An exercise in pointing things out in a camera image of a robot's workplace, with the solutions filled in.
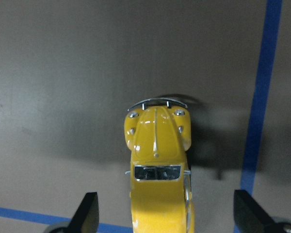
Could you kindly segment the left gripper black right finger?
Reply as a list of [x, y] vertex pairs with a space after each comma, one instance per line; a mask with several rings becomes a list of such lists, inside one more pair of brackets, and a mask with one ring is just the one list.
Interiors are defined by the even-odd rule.
[[234, 221], [241, 233], [280, 233], [281, 226], [245, 190], [234, 191]]

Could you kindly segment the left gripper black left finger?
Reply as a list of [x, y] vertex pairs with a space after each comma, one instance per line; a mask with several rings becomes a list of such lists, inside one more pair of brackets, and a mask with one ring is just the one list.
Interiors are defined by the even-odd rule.
[[96, 233], [99, 225], [99, 207], [97, 192], [86, 193], [77, 211], [72, 217], [68, 233]]

